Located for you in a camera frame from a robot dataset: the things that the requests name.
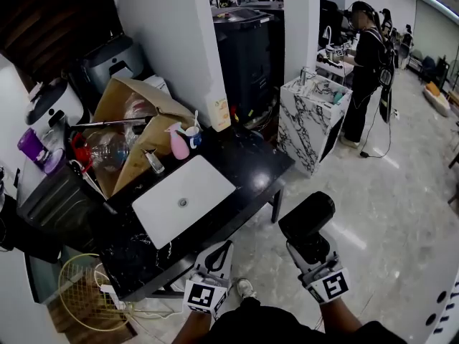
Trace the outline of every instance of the white rectangular basin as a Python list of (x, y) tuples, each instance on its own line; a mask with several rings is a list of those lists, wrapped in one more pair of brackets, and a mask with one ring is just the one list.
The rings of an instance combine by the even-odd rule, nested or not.
[(132, 207), (157, 249), (192, 226), (236, 188), (196, 156), (135, 200)]

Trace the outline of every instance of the purple cup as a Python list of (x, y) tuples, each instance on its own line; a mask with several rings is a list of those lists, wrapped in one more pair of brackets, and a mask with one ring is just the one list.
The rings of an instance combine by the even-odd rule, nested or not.
[(40, 168), (44, 167), (49, 158), (49, 151), (31, 128), (27, 129), (21, 139), (19, 139), (17, 148), (34, 161)]

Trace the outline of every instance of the black table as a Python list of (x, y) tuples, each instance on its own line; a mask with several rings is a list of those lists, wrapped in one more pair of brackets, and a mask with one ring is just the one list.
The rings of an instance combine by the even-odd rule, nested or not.
[[(231, 127), (221, 133), (211, 129), (202, 135), (202, 145), (187, 160), (163, 159), (163, 174), (144, 173), (90, 216), (100, 258), (121, 300), (138, 302), (157, 296), (160, 288), (170, 287), (193, 266), (200, 251), (228, 239), (266, 203), (273, 203), (273, 222), (278, 219), (282, 175), (294, 164), (293, 160), (245, 129)], [(233, 183), (236, 191), (169, 245), (157, 250), (131, 204), (198, 154)]]

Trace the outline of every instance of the white sneaker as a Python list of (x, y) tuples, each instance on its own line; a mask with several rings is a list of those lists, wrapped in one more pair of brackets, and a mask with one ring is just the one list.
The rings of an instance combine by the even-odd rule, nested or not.
[(344, 136), (340, 136), (339, 141), (341, 142), (341, 144), (354, 149), (357, 149), (360, 145), (360, 143), (355, 143), (354, 141), (347, 140)]
[(236, 283), (236, 286), (237, 293), (239, 294), (239, 296), (241, 296), (243, 300), (248, 297), (257, 297), (257, 293), (254, 291), (252, 283), (250, 283), (247, 279), (239, 279)]

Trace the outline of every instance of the marble box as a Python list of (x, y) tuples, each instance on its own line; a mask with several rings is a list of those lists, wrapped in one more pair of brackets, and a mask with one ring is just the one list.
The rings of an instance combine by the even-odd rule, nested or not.
[[(334, 105), (337, 92), (343, 97)], [(350, 89), (320, 75), (304, 85), (294, 79), (280, 89), (278, 147), (307, 177), (333, 151), (351, 96)]]

